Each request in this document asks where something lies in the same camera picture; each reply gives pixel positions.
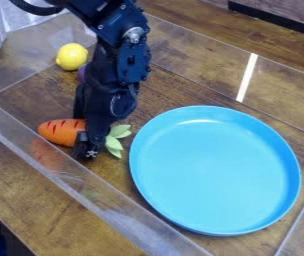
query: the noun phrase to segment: wooden surface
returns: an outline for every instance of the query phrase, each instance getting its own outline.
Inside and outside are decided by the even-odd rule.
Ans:
[[[229,0],[205,0],[227,8]],[[258,10],[277,14],[281,17],[304,23],[304,1],[301,0],[234,0],[233,2],[250,6]]]
[[[142,5],[148,13],[266,57],[274,56],[275,60],[304,70],[303,35],[209,8],[201,1],[142,1]],[[267,30],[262,36],[259,34],[251,36],[258,26]],[[167,26],[157,26],[157,28],[158,35],[165,35],[166,31],[171,32],[166,30]],[[175,35],[179,32],[177,30],[177,34],[173,34],[171,45],[162,42],[161,46],[158,40],[151,38],[154,47],[162,52],[155,61],[166,65],[166,68],[174,64],[173,69],[183,71],[181,74],[191,76],[193,81],[167,71],[161,65],[154,65],[151,77],[142,86],[139,108],[126,123],[132,124],[135,136],[144,123],[166,110],[185,105],[206,104],[241,110],[258,117],[281,132],[293,146],[303,170],[303,190],[290,214],[270,228],[234,238],[207,237],[181,230],[215,255],[274,255],[304,205],[304,79],[295,79],[301,77],[297,72],[265,60],[261,62],[259,75],[254,78],[254,87],[247,94],[246,102],[238,103],[234,96],[239,83],[226,77],[234,73],[238,73],[237,77],[239,77],[246,64],[241,66],[230,58],[237,54],[234,56],[241,56],[239,59],[246,60],[249,53],[242,53],[239,50],[227,52],[227,48],[218,43],[211,43],[207,50],[193,49],[191,45],[194,46],[197,40],[202,39],[193,35],[187,37],[187,40],[191,38],[191,43],[185,44],[183,41],[177,40]],[[198,65],[195,61],[199,62],[201,55],[207,56],[211,52],[213,55],[209,57],[214,57],[213,63],[209,58],[209,61],[203,60],[205,66]],[[170,55],[175,57],[171,63],[170,58],[167,59]],[[179,63],[178,58],[194,61],[193,68],[189,64]],[[215,71],[210,72],[209,77],[202,76],[202,80],[197,80],[199,77],[197,74],[206,73],[205,68]],[[52,66],[0,92],[0,107],[28,127],[36,129],[42,122],[71,116],[76,85],[76,73],[63,72],[59,67]],[[127,152],[134,136],[123,141],[126,147],[123,160],[116,160],[104,152],[95,162],[84,164],[152,211],[138,193],[128,170]],[[38,255],[144,254],[2,143],[0,219]]]

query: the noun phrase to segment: toy carrot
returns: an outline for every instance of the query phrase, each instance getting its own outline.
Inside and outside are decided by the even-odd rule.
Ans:
[[[123,146],[118,139],[131,135],[130,128],[131,125],[118,125],[106,137],[106,147],[119,158]],[[51,142],[67,147],[74,147],[79,131],[86,131],[84,119],[58,119],[39,126],[39,134]]]

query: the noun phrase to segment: light blue plate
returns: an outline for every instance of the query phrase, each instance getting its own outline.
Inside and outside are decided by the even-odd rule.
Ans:
[[[171,110],[142,128],[131,148],[138,189],[182,227],[215,236],[274,224],[301,191],[297,156],[278,132],[235,110]]]

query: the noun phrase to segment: wooden table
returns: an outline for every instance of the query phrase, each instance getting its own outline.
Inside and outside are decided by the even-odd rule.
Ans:
[[[259,58],[243,102],[235,99],[241,85],[237,79],[243,76],[250,51],[304,71],[304,35],[201,1],[144,0],[140,4],[150,14],[249,51],[185,32],[166,22],[161,25],[151,17],[158,59],[142,86],[139,108],[126,123],[132,124],[135,135],[166,110],[206,104],[243,111],[279,131],[298,155],[303,173],[303,189],[291,212],[270,228],[239,237],[207,237],[179,229],[214,255],[274,255],[304,206],[304,74]],[[71,116],[76,73],[63,72],[54,65],[54,46],[72,37],[87,46],[95,40],[83,34],[80,22],[67,15],[14,33],[0,51],[0,107],[34,130],[42,122]],[[194,47],[203,42],[207,47]],[[190,62],[182,65],[179,58]],[[154,212],[130,175],[127,152],[132,138],[123,141],[123,160],[104,152],[84,165]],[[2,143],[0,220],[38,255],[144,255]]]

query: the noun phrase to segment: yellow lemon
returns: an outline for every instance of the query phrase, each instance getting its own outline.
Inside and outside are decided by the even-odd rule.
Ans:
[[[78,70],[86,64],[88,58],[88,50],[76,43],[66,44],[58,53],[56,63],[68,71]]]

